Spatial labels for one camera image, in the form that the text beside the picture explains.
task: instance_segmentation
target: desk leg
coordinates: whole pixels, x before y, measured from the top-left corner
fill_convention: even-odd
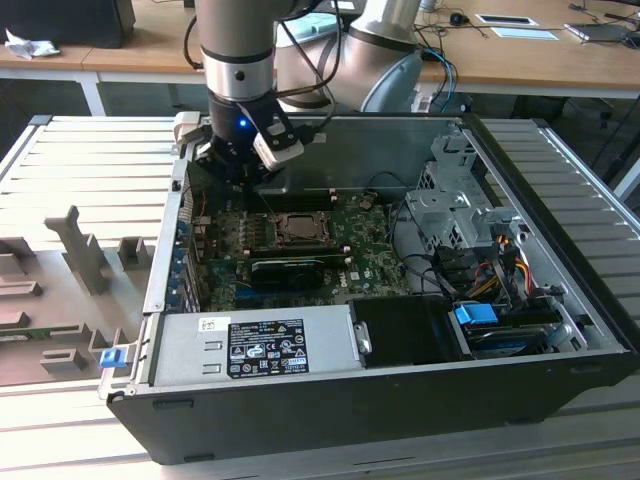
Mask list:
[[[100,79],[96,72],[82,72],[76,76],[76,81],[82,87],[84,92],[84,98],[87,101],[91,115],[94,117],[104,117],[107,115],[102,103],[102,97],[100,96],[100,90],[98,84]]]
[[[613,193],[624,202],[638,185],[640,185],[640,158],[636,160],[635,165],[631,167],[631,170],[620,180],[620,183]]]

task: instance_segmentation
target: barcode sticker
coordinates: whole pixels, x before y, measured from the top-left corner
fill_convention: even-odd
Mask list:
[[[231,317],[202,317],[198,321],[199,332],[226,332],[229,330]]]

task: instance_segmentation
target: blue drive bracket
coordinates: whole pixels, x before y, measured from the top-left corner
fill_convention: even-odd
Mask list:
[[[129,348],[129,345],[106,348],[100,356],[100,366],[102,368],[125,368],[133,361],[133,350]]]
[[[498,323],[493,307],[487,303],[465,303],[456,308],[455,314],[460,325]]]

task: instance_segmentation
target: white paper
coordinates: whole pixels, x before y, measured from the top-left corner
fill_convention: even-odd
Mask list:
[[[4,42],[4,46],[14,55],[27,60],[31,60],[33,57],[46,57],[48,55],[57,55],[60,50],[57,50],[53,43],[46,40],[31,41],[24,38],[16,37],[9,30],[5,30],[7,34],[7,41]]]
[[[533,30],[527,28],[502,28],[492,27],[491,30],[501,38],[525,38],[528,40],[558,40],[553,33],[547,30]]]
[[[331,2],[333,8],[336,8],[336,2]],[[340,10],[355,10],[356,7],[353,4],[353,2],[345,2],[342,0],[338,0],[338,7],[340,7]]]

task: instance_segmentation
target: blue latch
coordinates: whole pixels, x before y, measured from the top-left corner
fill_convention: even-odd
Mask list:
[[[188,232],[189,226],[187,225],[187,223],[182,220],[178,220],[176,222],[176,236],[180,238],[186,235]]]
[[[102,368],[124,368],[127,366],[127,347],[107,348],[100,355]]]
[[[487,303],[465,303],[456,308],[455,313],[460,325],[498,323],[498,317],[496,317],[493,307]]]

